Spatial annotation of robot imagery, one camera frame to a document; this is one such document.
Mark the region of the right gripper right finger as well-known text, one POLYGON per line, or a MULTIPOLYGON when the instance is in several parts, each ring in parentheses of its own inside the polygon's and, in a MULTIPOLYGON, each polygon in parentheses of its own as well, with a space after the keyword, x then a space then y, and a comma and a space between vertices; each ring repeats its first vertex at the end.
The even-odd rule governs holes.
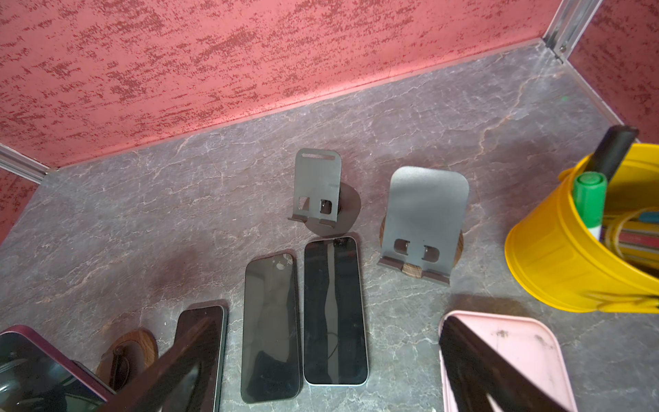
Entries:
POLYGON ((459 412, 565 410, 457 316, 444 321, 439 347, 459 412))

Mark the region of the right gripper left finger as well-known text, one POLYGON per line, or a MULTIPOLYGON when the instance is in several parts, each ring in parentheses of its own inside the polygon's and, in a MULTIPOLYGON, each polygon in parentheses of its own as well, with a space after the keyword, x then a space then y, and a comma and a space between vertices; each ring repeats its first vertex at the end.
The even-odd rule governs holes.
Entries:
POLYGON ((197 348, 200 343, 207 341, 192 331, 100 410, 199 411, 208 378, 202 372, 207 352, 197 348))

